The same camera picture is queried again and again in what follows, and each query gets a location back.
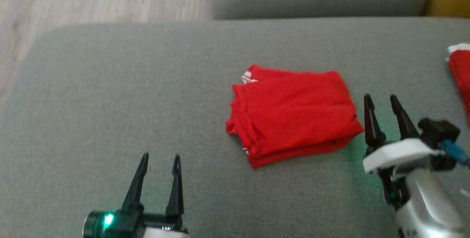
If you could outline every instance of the cloth fold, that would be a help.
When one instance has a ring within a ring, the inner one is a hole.
[[[337,151],[363,128],[338,73],[293,73],[252,65],[232,86],[226,123],[253,168],[287,158]]]
[[[470,44],[453,45],[448,47],[448,51],[449,68],[462,96],[470,126]]]

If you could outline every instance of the red cloth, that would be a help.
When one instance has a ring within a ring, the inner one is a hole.
[[[449,56],[449,67],[460,90],[470,126],[470,50],[456,50]]]
[[[237,134],[253,168],[342,149],[364,130],[336,72],[293,73],[253,65],[232,86],[227,133]]]

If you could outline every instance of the red garment with white trim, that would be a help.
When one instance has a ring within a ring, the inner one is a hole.
[[[344,148],[364,130],[338,73],[293,73],[252,65],[232,86],[227,133],[253,168]]]
[[[470,126],[470,44],[454,45],[449,47],[448,51],[449,68],[460,90]]]

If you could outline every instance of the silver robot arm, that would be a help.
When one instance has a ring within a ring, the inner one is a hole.
[[[386,203],[395,210],[402,238],[468,238],[469,224],[435,177],[433,171],[452,170],[468,159],[442,151],[456,141],[460,130],[448,121],[422,119],[420,135],[395,95],[390,97],[401,140],[390,143],[380,130],[371,97],[364,96],[366,143],[364,171],[376,173]]]

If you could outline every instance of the folded red cloth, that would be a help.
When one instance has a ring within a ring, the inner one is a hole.
[[[458,44],[448,50],[449,67],[460,90],[470,126],[470,44]]]
[[[252,65],[232,86],[227,133],[237,134],[253,168],[344,148],[363,128],[336,72],[293,73]]]

